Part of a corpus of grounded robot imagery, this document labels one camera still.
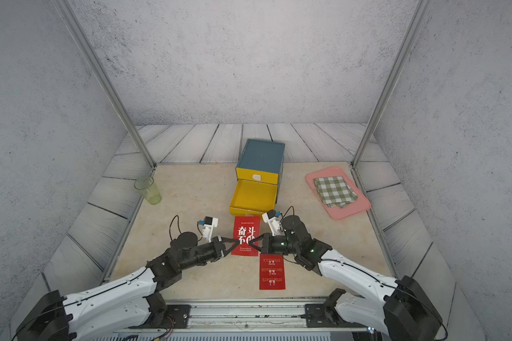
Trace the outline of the yellow drawer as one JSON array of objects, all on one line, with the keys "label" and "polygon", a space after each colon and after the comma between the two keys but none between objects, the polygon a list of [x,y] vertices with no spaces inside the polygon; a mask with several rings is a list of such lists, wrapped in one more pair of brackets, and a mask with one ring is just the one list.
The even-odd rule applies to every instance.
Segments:
[{"label": "yellow drawer", "polygon": [[267,172],[263,170],[244,169],[237,167],[236,175],[239,180],[249,180],[272,185],[278,185],[280,182],[279,173]]},{"label": "yellow drawer", "polygon": [[262,216],[274,210],[278,186],[275,184],[238,180],[230,202],[229,211],[233,216]]}]

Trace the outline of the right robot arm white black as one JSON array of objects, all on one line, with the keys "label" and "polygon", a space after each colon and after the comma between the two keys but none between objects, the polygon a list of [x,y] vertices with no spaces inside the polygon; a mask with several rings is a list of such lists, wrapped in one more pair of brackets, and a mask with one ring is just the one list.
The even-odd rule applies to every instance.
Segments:
[{"label": "right robot arm white black", "polygon": [[412,277],[397,279],[371,271],[315,239],[297,215],[270,210],[263,214],[270,227],[249,245],[260,254],[293,255],[307,271],[342,285],[324,303],[328,323],[357,323],[391,340],[438,340],[446,331],[443,319],[421,285]]}]

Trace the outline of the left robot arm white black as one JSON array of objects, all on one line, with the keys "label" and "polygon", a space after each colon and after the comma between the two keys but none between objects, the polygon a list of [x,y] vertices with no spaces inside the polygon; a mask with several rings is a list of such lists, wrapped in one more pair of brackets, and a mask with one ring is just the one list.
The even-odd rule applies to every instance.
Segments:
[{"label": "left robot arm white black", "polygon": [[218,261],[238,245],[220,236],[199,244],[194,233],[183,232],[163,254],[118,280],[77,294],[45,294],[13,340],[93,340],[125,328],[172,328],[174,312],[161,292],[180,281],[184,270]]}]

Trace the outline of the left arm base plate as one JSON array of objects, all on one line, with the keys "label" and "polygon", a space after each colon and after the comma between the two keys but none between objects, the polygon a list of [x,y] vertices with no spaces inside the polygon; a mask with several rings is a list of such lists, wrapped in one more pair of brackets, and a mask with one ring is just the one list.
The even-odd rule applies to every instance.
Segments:
[{"label": "left arm base plate", "polygon": [[156,311],[151,326],[161,329],[186,329],[191,312],[191,305],[166,305]]}]

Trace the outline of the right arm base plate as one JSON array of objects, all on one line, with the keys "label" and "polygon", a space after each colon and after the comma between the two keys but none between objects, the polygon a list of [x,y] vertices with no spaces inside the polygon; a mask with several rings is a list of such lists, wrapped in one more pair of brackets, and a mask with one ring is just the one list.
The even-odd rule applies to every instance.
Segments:
[{"label": "right arm base plate", "polygon": [[360,328],[357,323],[344,321],[337,313],[331,313],[324,304],[306,304],[302,319],[307,328]]}]

